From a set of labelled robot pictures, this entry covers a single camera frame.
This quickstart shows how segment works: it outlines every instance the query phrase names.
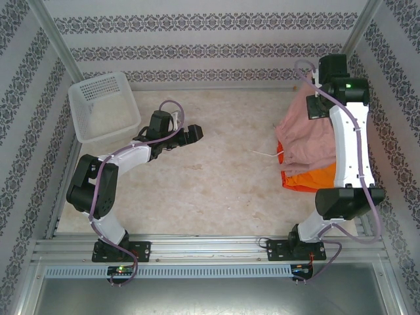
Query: cable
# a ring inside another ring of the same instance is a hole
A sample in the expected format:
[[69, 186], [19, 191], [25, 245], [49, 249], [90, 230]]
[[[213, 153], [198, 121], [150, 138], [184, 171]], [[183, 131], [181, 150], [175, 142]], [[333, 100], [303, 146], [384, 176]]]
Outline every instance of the cable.
[[[315, 91], [317, 91], [319, 94], [321, 94], [323, 97], [325, 97], [326, 99], [332, 101], [332, 103], [334, 103], [335, 105], [337, 105], [338, 107], [340, 107], [340, 109], [342, 109], [346, 115], [348, 116], [348, 118], [350, 118], [351, 122], [353, 123], [354, 126], [354, 130], [356, 131], [356, 139], [357, 139], [357, 160], [358, 160], [358, 170], [359, 170], [359, 179], [360, 179], [360, 184], [362, 185], [363, 191], [366, 195], [366, 199], [367, 202], [369, 203], [369, 206], [371, 207], [371, 210], [373, 212], [373, 217], [375, 219], [375, 225], [376, 225], [376, 235], [373, 237], [373, 239], [365, 241], [365, 240], [361, 240], [359, 238], [357, 238], [356, 236], [351, 235], [350, 233], [348, 233], [342, 226], [339, 226], [338, 224], [332, 223], [328, 226], [326, 226], [325, 228], [323, 228], [321, 230], [320, 233], [318, 233], [318, 238], [321, 239], [322, 236], [331, 228], [336, 227], [338, 228], [342, 233], [344, 233], [346, 236], [348, 236], [349, 238], [351, 238], [352, 240], [358, 242], [358, 243], [362, 243], [362, 244], [373, 244], [376, 241], [379, 240], [379, 238], [381, 237], [382, 234], [382, 226], [381, 226], [381, 219], [379, 218], [379, 214], [376, 210], [376, 206], [373, 203], [372, 197], [370, 196], [368, 187], [366, 186], [366, 182], [364, 179], [364, 173], [363, 173], [363, 159], [362, 159], [362, 133], [360, 130], [360, 126], [357, 122], [357, 120], [354, 118], [354, 116], [352, 115], [352, 113], [350, 113], [350, 111], [347, 109], [346, 106], [344, 106], [343, 104], [341, 104], [338, 100], [336, 100], [335, 98], [333, 98], [332, 96], [328, 95], [326, 92], [324, 92], [323, 90], [319, 89], [317, 86], [315, 86], [315, 84], [312, 83], [312, 81], [310, 79], [308, 79], [303, 72], [298, 68], [298, 64], [300, 62], [304, 62], [306, 64], [308, 64], [311, 68], [312, 71], [315, 72], [316, 68], [315, 65], [313, 63], [311, 63], [310, 61], [307, 60], [297, 60], [295, 62], [295, 71], [297, 72], [297, 74], [299, 75], [299, 77], [301, 77], [301, 79], [303, 81], [305, 81], [306, 83], [309, 84], [309, 86], [311, 86]], [[327, 268], [329, 266], [331, 266], [331, 264], [333, 263], [333, 261], [340, 255], [340, 252], [343, 248], [343, 246], [341, 245], [341, 243], [339, 241], [323, 241], [324, 243], [328, 243], [328, 244], [335, 244], [338, 245], [339, 248], [337, 250], [337, 252], [335, 253], [334, 256], [332, 256], [332, 258], [327, 262], [326, 265], [324, 265], [322, 267], [322, 269], [317, 272], [313, 277], [311, 277], [311, 279], [307, 280], [306, 282], [312, 281], [313, 279], [316, 279], [320, 274], [322, 274], [323, 272], [325, 272], [327, 270]]]
[[[123, 147], [121, 149], [116, 150], [114, 153], [108, 155], [104, 159], [104, 161], [100, 164], [100, 167], [99, 167], [99, 170], [98, 170], [98, 175], [96, 176], [96, 185], [95, 185], [94, 192], [93, 192], [93, 200], [92, 200], [91, 210], [90, 210], [89, 216], [88, 216], [88, 219], [89, 219], [89, 222], [90, 222], [90, 224], [92, 226], [92, 229], [95, 231], [96, 234], [98, 234], [99, 238], [102, 241], [104, 241], [104, 242], [108, 243], [109, 245], [115, 247], [116, 249], [118, 249], [118, 250], [120, 250], [120, 251], [122, 251], [122, 252], [124, 252], [124, 253], [126, 253], [128, 255], [130, 255], [133, 258], [133, 260], [134, 260], [134, 263], [133, 263], [134, 270], [133, 270], [133, 273], [131, 274], [131, 277], [128, 278], [123, 283], [118, 284], [119, 287], [128, 284], [131, 280], [134, 279], [134, 277], [137, 274], [137, 270], [138, 270], [138, 260], [137, 260], [137, 257], [132, 252], [130, 252], [130, 251], [128, 251], [128, 250], [126, 250], [126, 249], [118, 246], [117, 244], [115, 244], [112, 241], [110, 241], [108, 238], [104, 237], [102, 235], [102, 233], [96, 228], [95, 223], [93, 222], [93, 219], [94, 219], [93, 218], [93, 213], [95, 212], [96, 202], [98, 200], [100, 177], [102, 176], [102, 170], [104, 169], [104, 166], [105, 166], [106, 162], [109, 161], [114, 156], [116, 156], [116, 155], [118, 155], [118, 154], [120, 154], [120, 153], [122, 153], [122, 152], [124, 152], [124, 151], [126, 151], [128, 149], [131, 149], [131, 148], [136, 148], [138, 146], [145, 146], [145, 145], [148, 145], [148, 144], [153, 144], [153, 143], [158, 143], [158, 142], [162, 142], [162, 141], [168, 140], [169, 138], [172, 138], [173, 136], [175, 136], [181, 130], [182, 126], [184, 125], [184, 117], [185, 117], [184, 116], [184, 108], [182, 108], [182, 106], [178, 102], [176, 102], [174, 100], [166, 100], [166, 101], [162, 102], [162, 104], [160, 104], [159, 110], [161, 110], [162, 109], [162, 106], [165, 105], [166, 103], [173, 103], [173, 104], [177, 105], [179, 107], [180, 111], [181, 111], [181, 116], [182, 117], [181, 117], [181, 123], [180, 123], [178, 129], [175, 132], [171, 133], [169, 136], [165, 136], [165, 137], [163, 137], [161, 139], [151, 140], [151, 141], [146, 141], [146, 142], [139, 142], [138, 144], [130, 144], [129, 146], [125, 146], [125, 147]], [[113, 279], [113, 277], [110, 278], [110, 282], [111, 282], [111, 285], [114, 286], [115, 283], [112, 281], [112, 279]]]

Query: metal panel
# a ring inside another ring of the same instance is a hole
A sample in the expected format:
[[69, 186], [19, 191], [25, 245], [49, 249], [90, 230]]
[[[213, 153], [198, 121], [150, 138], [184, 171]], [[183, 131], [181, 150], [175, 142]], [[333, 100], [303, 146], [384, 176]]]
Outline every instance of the metal panel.
[[320, 281], [289, 279], [44, 279], [35, 314], [386, 314], [371, 264], [335, 264]]

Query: white string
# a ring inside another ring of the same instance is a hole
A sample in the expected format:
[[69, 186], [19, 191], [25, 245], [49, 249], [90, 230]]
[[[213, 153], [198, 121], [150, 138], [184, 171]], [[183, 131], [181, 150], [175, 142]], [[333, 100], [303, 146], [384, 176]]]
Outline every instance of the white string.
[[258, 154], [262, 154], [264, 156], [279, 156], [280, 154], [282, 154], [284, 151], [278, 152], [277, 154], [268, 154], [268, 153], [262, 153], [262, 152], [258, 152], [258, 151], [254, 151], [254, 150], [248, 150], [254, 153], [258, 153]]

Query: cloth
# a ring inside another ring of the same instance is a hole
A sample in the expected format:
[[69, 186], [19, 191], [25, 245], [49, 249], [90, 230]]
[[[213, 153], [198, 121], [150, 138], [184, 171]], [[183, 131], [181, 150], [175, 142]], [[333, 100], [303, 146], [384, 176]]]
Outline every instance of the cloth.
[[[283, 146], [279, 142], [277, 152], [281, 152], [283, 150]], [[280, 164], [283, 163], [283, 154], [278, 156], [278, 161]], [[323, 169], [314, 169], [312, 171], [290, 177], [286, 176], [285, 171], [281, 171], [281, 174], [284, 188], [296, 190], [298, 192], [316, 192], [321, 188], [334, 187], [335, 163]]]
[[287, 177], [335, 163], [335, 139], [330, 120], [308, 118], [306, 97], [313, 94], [312, 87], [303, 83], [286, 117], [276, 127], [276, 136], [284, 148], [282, 171]]

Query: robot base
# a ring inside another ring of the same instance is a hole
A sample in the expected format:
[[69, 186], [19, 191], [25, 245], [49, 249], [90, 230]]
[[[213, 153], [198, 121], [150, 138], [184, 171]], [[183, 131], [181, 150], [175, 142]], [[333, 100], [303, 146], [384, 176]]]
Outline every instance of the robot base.
[[297, 224], [289, 233], [287, 240], [268, 240], [266, 242], [268, 261], [314, 261], [327, 259], [324, 243], [305, 243], [299, 239]]
[[[139, 263], [148, 263], [150, 258], [149, 241], [129, 241], [127, 231], [118, 246], [125, 248], [136, 255]], [[124, 263], [133, 262], [133, 258], [115, 247], [98, 240], [93, 247], [92, 261], [94, 263]]]

